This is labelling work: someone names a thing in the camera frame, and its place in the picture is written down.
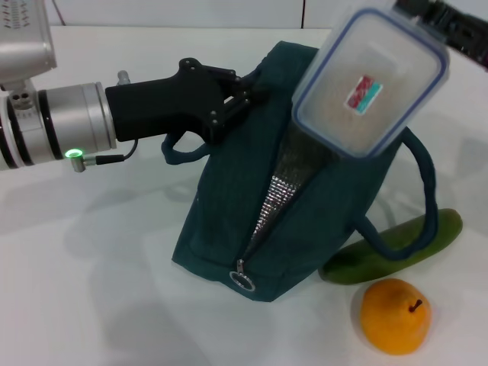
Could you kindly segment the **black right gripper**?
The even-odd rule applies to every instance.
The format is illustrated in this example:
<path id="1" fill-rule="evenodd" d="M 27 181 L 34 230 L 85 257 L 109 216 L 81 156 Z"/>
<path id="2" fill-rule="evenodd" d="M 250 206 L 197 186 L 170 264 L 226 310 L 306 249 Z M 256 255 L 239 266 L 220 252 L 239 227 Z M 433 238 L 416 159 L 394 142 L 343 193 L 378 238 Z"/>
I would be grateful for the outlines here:
<path id="1" fill-rule="evenodd" d="M 397 0 L 394 8 L 487 70 L 487 21 L 443 1 Z"/>

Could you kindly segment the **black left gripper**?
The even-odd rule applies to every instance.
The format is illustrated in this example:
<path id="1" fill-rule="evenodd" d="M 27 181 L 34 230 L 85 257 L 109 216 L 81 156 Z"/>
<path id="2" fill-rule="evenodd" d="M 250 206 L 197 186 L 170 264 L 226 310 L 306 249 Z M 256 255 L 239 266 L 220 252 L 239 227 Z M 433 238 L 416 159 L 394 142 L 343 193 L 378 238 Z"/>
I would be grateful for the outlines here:
<path id="1" fill-rule="evenodd" d="M 268 100 L 269 93 L 243 93 L 260 72 L 256 68 L 238 76 L 233 69 L 185 58 L 167 79 L 106 88 L 116 138 L 123 142 L 192 132 L 206 143 L 215 143 L 224 126 L 240 124 L 253 107 Z"/>

